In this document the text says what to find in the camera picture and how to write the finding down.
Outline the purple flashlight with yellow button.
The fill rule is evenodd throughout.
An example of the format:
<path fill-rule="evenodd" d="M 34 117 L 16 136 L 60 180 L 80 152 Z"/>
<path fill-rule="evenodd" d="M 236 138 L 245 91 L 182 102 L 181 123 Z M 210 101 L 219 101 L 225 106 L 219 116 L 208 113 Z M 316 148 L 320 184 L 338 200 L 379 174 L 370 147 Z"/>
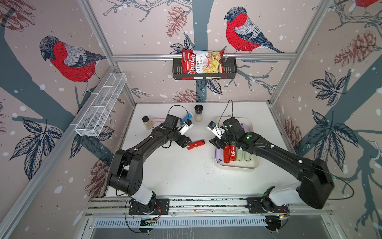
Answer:
<path fill-rule="evenodd" d="M 245 123 L 242 123 L 241 126 L 242 126 L 243 130 L 245 131 L 245 133 L 248 133 L 250 131 L 249 127 Z"/>

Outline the small red flashlight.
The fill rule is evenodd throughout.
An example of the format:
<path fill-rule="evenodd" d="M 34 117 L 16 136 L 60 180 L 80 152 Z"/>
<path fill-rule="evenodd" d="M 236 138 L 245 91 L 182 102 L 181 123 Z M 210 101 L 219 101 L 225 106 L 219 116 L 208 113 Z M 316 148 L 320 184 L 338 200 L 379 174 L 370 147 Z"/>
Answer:
<path fill-rule="evenodd" d="M 205 145 L 205 144 L 206 144 L 206 143 L 205 143 L 205 140 L 202 139 L 202 140 L 199 140 L 199 141 L 195 141 L 195 142 L 190 143 L 190 144 L 187 146 L 187 149 L 188 149 L 188 150 L 191 150 L 191 149 L 194 149 L 194 148 L 196 148 L 196 147 L 203 146 L 203 145 Z"/>

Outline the large pale green flashlight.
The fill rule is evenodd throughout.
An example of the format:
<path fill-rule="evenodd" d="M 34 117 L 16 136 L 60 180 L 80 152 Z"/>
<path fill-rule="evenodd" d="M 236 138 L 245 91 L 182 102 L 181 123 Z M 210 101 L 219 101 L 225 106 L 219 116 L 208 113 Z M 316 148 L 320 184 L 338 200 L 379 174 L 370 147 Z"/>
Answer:
<path fill-rule="evenodd" d="M 236 152 L 236 161 L 238 162 L 241 162 L 244 158 L 244 153 L 242 150 L 240 149 L 237 149 L 237 152 Z"/>

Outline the large purple flashlight yellow rim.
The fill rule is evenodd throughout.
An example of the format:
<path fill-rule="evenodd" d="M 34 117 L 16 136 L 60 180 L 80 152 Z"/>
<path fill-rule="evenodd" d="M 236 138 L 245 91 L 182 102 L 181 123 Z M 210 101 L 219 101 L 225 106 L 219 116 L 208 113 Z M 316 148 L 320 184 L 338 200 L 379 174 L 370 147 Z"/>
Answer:
<path fill-rule="evenodd" d="M 223 149 L 215 149 L 215 160 L 217 163 L 222 162 L 222 158 L 224 158 L 224 150 Z"/>

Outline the large red flashlight white logo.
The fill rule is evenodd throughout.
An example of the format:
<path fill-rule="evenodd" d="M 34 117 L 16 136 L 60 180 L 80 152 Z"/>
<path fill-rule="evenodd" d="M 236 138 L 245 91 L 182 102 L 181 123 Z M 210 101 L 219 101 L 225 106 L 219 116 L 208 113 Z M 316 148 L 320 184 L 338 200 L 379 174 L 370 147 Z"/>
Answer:
<path fill-rule="evenodd" d="M 237 157 L 237 149 L 236 149 L 236 146 L 234 145 L 230 145 L 230 155 L 229 155 L 229 159 L 230 161 L 236 161 L 236 157 Z"/>

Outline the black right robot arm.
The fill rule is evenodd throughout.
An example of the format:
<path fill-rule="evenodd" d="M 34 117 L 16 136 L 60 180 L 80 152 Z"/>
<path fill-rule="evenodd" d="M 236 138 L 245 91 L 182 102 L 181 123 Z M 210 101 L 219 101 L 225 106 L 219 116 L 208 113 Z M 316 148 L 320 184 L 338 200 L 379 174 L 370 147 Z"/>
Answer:
<path fill-rule="evenodd" d="M 216 148 L 223 149 L 227 145 L 234 145 L 239 150 L 268 160 L 299 181 L 282 189 L 270 187 L 263 196 L 273 205 L 303 202 L 314 209 L 324 207 L 334 189 L 334 182 L 325 161 L 297 156 L 270 143 L 255 132 L 245 132 L 234 117 L 225 120 L 222 127 L 211 121 L 207 129 L 215 135 L 210 143 Z"/>

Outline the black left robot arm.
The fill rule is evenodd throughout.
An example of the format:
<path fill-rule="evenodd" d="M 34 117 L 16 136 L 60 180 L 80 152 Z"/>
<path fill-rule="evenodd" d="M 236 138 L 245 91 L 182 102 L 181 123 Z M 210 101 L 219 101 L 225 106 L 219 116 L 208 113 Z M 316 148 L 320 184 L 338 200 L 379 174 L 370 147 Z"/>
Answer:
<path fill-rule="evenodd" d="M 143 185 L 143 164 L 158 148 L 169 142 L 175 142 L 185 148 L 192 140 L 185 135 L 193 127 L 190 119 L 181 120 L 168 114 L 165 121 L 152 129 L 149 136 L 136 146 L 118 150 L 112 159 L 107 176 L 107 185 L 116 191 L 122 191 L 145 206 L 153 206 L 155 193 Z"/>

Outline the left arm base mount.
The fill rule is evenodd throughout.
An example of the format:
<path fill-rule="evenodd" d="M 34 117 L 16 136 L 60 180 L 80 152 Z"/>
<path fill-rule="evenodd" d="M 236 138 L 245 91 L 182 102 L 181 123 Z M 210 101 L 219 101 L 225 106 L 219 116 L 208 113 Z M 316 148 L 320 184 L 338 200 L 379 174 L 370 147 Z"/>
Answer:
<path fill-rule="evenodd" d="M 170 207 L 170 199 L 156 198 L 156 194 L 153 195 L 147 205 L 138 202 L 135 199 L 130 201 L 129 212 L 130 216 L 140 215 L 168 215 Z"/>

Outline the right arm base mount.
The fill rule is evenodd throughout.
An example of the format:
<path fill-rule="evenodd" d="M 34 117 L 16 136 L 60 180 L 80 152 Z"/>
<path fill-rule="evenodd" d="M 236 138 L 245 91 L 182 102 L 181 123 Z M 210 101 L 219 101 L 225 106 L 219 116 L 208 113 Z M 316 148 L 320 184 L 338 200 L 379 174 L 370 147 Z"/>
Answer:
<path fill-rule="evenodd" d="M 250 214 L 271 214 L 271 213 L 285 213 L 289 214 L 288 205 L 277 206 L 270 199 L 270 193 L 275 188 L 272 186 L 266 190 L 266 192 L 261 197 L 250 197 L 246 199 L 247 205 Z"/>

